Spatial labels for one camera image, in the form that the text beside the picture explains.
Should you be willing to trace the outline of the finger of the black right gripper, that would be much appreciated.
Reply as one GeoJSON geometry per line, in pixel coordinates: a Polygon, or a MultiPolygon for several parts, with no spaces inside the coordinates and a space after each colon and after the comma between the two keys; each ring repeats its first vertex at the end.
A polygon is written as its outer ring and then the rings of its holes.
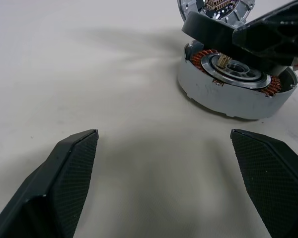
{"type": "Polygon", "coordinates": [[[238,27],[232,42],[262,59],[298,67],[298,0],[238,27]]]}

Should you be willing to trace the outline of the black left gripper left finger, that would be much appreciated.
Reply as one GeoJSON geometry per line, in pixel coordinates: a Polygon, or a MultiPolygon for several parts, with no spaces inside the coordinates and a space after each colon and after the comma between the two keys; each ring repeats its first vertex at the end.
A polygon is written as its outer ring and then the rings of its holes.
{"type": "Polygon", "coordinates": [[[98,130],[59,141],[0,213],[0,238],[73,238],[89,191],[98,130]]]}

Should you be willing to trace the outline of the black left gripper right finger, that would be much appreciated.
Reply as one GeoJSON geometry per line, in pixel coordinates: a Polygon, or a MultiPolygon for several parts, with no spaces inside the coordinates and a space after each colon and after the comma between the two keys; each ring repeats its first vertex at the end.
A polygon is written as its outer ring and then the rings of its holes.
{"type": "Polygon", "coordinates": [[[246,191],[272,238],[298,238],[298,155],[284,142],[232,129],[246,191]]]}

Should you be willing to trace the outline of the black spoked rotor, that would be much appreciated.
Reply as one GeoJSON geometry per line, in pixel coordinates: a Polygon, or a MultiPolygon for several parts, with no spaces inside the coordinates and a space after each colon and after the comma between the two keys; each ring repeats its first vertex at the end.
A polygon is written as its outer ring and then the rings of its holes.
{"type": "Polygon", "coordinates": [[[235,28],[220,20],[211,19],[196,12],[190,12],[182,31],[204,46],[217,50],[235,60],[242,60],[241,49],[232,42],[235,28]]]}

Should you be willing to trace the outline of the grey motor housing copper windings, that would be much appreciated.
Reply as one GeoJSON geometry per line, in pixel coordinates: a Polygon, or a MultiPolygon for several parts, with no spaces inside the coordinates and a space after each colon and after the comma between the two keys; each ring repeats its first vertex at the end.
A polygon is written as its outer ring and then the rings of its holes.
{"type": "Polygon", "coordinates": [[[216,56],[193,41],[183,50],[177,80],[187,97],[203,107],[231,118],[259,120],[275,114],[291,96],[298,77],[291,68],[279,76],[270,76],[270,84],[263,89],[233,86],[210,76],[201,66],[201,59],[216,56]]]}

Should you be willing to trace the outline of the silver motor lid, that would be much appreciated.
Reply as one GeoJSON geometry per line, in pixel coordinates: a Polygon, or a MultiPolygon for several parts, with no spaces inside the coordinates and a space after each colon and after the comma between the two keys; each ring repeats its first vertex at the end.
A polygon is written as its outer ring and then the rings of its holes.
{"type": "Polygon", "coordinates": [[[255,6],[255,0],[177,0],[177,3],[183,20],[196,12],[234,27],[246,23],[255,6]]]}

